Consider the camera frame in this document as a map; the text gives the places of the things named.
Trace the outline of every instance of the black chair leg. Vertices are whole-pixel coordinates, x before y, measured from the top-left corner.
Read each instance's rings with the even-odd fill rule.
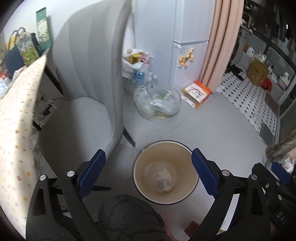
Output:
[[[92,191],[110,191],[110,187],[94,186]]]
[[[124,137],[129,141],[129,143],[135,147],[136,143],[134,142],[133,138],[131,137],[131,135],[128,133],[128,131],[126,130],[126,128],[123,128],[123,135]]]

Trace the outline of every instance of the checkered tile floor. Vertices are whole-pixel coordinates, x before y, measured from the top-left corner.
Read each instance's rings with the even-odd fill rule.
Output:
[[[258,132],[260,132],[261,125],[257,128],[254,122],[254,114],[259,114],[271,133],[275,135],[276,115],[264,101],[266,90],[253,85],[247,78],[245,71],[241,72],[240,75],[244,81],[240,81],[232,72],[224,74],[219,85],[219,88],[223,89],[221,94],[241,111]]]

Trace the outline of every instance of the refrigerator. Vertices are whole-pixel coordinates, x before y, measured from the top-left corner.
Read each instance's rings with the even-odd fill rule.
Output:
[[[136,48],[153,56],[151,70],[159,84],[178,91],[198,80],[212,28],[215,0],[136,0]],[[194,61],[179,59],[194,49]]]

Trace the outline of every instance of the black pants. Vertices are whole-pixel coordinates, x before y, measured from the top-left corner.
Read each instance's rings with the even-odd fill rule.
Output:
[[[107,241],[172,241],[164,226],[150,205],[126,194],[107,199],[99,212],[98,228]]]

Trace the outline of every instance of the floral tablecloth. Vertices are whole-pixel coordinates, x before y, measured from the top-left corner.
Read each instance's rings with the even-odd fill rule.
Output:
[[[0,100],[0,205],[24,238],[29,204],[38,178],[30,150],[30,133],[46,60],[43,55],[23,70]]]

